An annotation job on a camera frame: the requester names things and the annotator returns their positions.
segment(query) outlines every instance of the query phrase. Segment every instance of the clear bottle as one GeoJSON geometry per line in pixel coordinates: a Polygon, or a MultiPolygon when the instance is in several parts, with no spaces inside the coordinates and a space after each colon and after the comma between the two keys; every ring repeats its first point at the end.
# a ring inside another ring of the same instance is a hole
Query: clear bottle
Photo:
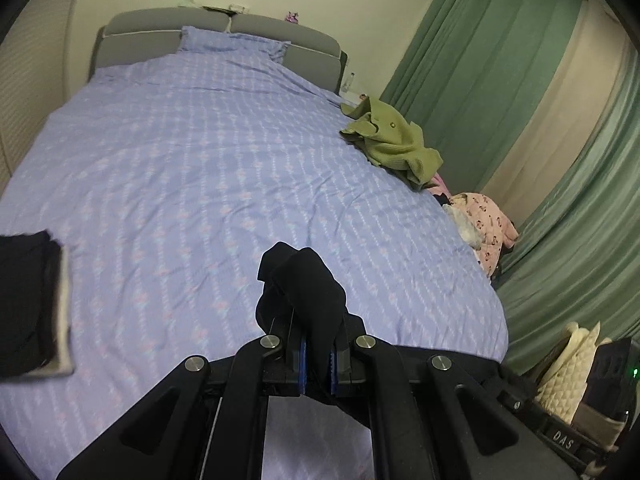
{"type": "Polygon", "coordinates": [[[351,72],[347,77],[344,78],[344,82],[342,83],[341,90],[343,92],[348,92],[349,88],[351,88],[351,84],[353,83],[353,78],[355,77],[355,72],[351,72]]]}

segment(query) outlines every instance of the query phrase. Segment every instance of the silver screw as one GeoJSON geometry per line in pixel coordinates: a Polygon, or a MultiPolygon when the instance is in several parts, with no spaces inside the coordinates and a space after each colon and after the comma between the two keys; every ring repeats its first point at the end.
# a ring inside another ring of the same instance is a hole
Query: silver screw
{"type": "Polygon", "coordinates": [[[190,372],[199,372],[204,367],[204,359],[199,355],[194,355],[187,358],[184,362],[184,367],[190,372]]]}
{"type": "Polygon", "coordinates": [[[449,359],[446,355],[436,355],[431,358],[431,364],[437,370],[442,370],[443,372],[449,370],[451,368],[451,359],[449,359]]]}
{"type": "Polygon", "coordinates": [[[356,345],[360,348],[373,348],[376,344],[376,338],[370,335],[359,335],[356,338],[356,345]]]}
{"type": "Polygon", "coordinates": [[[266,335],[260,339],[260,345],[265,348],[276,348],[280,344],[280,338],[276,335],[266,335]]]}

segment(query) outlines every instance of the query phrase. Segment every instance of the curtain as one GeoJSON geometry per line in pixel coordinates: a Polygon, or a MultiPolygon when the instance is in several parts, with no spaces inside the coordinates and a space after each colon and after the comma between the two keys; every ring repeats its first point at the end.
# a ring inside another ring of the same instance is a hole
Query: curtain
{"type": "Polygon", "coordinates": [[[434,0],[381,99],[440,151],[452,192],[479,190],[529,122],[582,0],[434,0]]]}
{"type": "Polygon", "coordinates": [[[551,192],[595,131],[628,46],[624,28],[599,3],[582,3],[538,108],[482,189],[516,226],[551,192]]]}
{"type": "Polygon", "coordinates": [[[497,292],[523,371],[571,320],[640,335],[640,64],[631,48],[599,130],[521,229],[497,292]]]}

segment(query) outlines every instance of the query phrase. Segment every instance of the purple figurine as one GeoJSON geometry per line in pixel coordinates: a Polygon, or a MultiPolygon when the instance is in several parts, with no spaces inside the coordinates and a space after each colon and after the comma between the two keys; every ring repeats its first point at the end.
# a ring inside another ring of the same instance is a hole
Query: purple figurine
{"type": "Polygon", "coordinates": [[[287,17],[285,18],[286,22],[289,23],[297,23],[298,22],[298,13],[297,12],[288,12],[287,17]]]}

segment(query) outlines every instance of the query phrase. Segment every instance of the bed sheet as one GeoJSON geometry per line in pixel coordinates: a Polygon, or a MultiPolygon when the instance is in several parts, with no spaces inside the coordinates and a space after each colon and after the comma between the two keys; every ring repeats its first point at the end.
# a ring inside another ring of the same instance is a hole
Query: bed sheet
{"type": "MultiPolygon", "coordinates": [[[[350,312],[395,344],[501,360],[502,307],[428,192],[338,131],[338,98],[246,54],[181,52],[97,71],[53,113],[0,202],[0,232],[70,251],[68,378],[0,385],[0,422],[41,480],[190,354],[234,354],[265,250],[315,249],[350,312]]],[[[371,479],[369,431],[271,399],[265,479],[371,479]]]]}

